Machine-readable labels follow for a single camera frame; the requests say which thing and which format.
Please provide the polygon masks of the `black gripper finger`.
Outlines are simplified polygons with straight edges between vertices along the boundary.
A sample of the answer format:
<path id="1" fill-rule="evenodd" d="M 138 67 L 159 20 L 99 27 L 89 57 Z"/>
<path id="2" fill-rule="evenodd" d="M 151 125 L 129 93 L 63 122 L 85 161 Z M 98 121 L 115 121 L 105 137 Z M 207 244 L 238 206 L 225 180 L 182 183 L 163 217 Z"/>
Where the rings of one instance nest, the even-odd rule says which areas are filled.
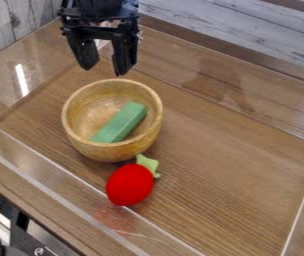
<path id="1" fill-rule="evenodd" d="M 67 31 L 66 36 L 80 67 L 91 70 L 101 60 L 95 40 L 78 31 Z"/>
<path id="2" fill-rule="evenodd" d="M 115 73 L 123 76 L 138 62 L 139 37 L 137 34 L 115 33 L 113 37 L 113 61 Z"/>

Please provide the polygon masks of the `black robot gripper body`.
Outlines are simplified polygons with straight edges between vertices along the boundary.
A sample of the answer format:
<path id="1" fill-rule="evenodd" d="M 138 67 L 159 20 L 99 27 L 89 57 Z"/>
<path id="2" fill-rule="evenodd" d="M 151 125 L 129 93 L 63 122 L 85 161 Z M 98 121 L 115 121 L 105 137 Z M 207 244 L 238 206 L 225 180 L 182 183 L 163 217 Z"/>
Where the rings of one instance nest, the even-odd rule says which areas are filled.
<path id="1" fill-rule="evenodd" d="M 139 41 L 139 0 L 62 0 L 58 15 L 70 42 Z"/>

